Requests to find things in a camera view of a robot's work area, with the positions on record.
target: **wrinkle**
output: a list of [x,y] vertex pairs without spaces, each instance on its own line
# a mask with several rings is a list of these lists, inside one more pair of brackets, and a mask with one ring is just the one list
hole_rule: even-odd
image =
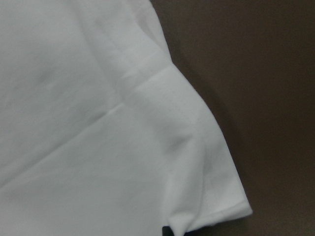
[[[106,78],[106,71],[104,70],[104,66],[102,66],[102,63],[101,63],[101,58],[99,57],[98,53],[97,53],[97,49],[93,46],[92,44],[92,40],[91,40],[91,37],[89,37],[85,30],[88,29],[89,27],[86,25],[87,23],[85,23],[84,19],[83,19],[83,12],[82,10],[80,9],[80,6],[77,1],[73,1],[71,0],[70,1],[70,4],[73,6],[73,13],[75,15],[75,17],[78,19],[78,22],[79,22],[79,27],[81,29],[81,33],[83,35],[83,38],[87,44],[87,47],[91,53],[91,55],[93,56],[93,58],[95,59],[98,67],[100,68],[104,78]],[[111,84],[112,88],[116,91],[116,93],[120,96],[120,99],[122,99],[122,95],[119,93],[119,91],[117,90],[115,84],[112,82],[112,80],[108,80],[109,83]]]
[[9,183],[11,183],[13,180],[15,180],[16,178],[20,177],[21,175],[25,174],[26,172],[28,172],[30,169],[34,168],[35,166],[37,166],[39,163],[41,163],[43,160],[46,160],[47,158],[49,158],[50,156],[52,156],[53,154],[56,153],[56,151],[58,151],[59,149],[63,148],[64,146],[70,144],[71,142],[73,142],[76,138],[78,138],[79,136],[81,136],[82,134],[84,134],[84,132],[89,129],[91,126],[99,123],[102,119],[106,118],[107,116],[111,115],[113,112],[115,112],[118,108],[120,108],[123,105],[123,103],[119,103],[117,104],[115,107],[113,107],[112,109],[110,109],[108,112],[102,114],[102,115],[98,115],[96,118],[94,118],[94,120],[92,121],[92,123],[90,123],[89,125],[87,125],[86,127],[84,127],[82,130],[80,130],[79,132],[77,132],[75,135],[73,135],[72,137],[70,137],[67,140],[60,140],[51,150],[46,151],[46,153],[40,155],[39,157],[35,158],[35,160],[30,161],[29,163],[26,163],[25,165],[22,164],[22,167],[18,168],[16,171],[14,171],[13,174],[6,174],[5,170],[3,170],[4,175],[8,176],[5,180],[2,181],[2,183],[0,184],[0,189],[3,189],[6,185],[8,185]]
[[131,96],[133,93],[135,93],[137,90],[139,90],[142,86],[144,86],[146,83],[154,80],[154,79],[157,79],[158,78],[158,75],[161,74],[162,72],[164,72],[165,70],[169,69],[170,66],[166,66],[164,67],[163,69],[157,71],[155,74],[151,75],[148,79],[140,82],[139,84],[135,85],[135,87],[132,88],[132,91],[130,92],[129,96]]

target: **t-shirt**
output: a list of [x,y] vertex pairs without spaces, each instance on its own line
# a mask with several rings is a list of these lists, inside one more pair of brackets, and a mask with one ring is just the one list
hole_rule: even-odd
[[0,1],[2,236],[182,236],[251,212],[148,0]]

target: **dark brown surface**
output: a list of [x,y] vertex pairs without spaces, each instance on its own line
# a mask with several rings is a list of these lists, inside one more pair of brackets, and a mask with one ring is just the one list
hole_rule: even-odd
[[194,236],[315,235],[315,2],[152,0],[254,214]]

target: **cotton fabric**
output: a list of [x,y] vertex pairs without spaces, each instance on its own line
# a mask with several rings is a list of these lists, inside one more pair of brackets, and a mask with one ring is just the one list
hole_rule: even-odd
[[251,212],[149,1],[0,1],[1,235],[182,236]]

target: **brown background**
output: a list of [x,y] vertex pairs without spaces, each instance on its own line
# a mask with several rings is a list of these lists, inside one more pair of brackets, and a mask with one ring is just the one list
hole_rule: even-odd
[[315,235],[315,1],[152,0],[254,214],[194,236]]

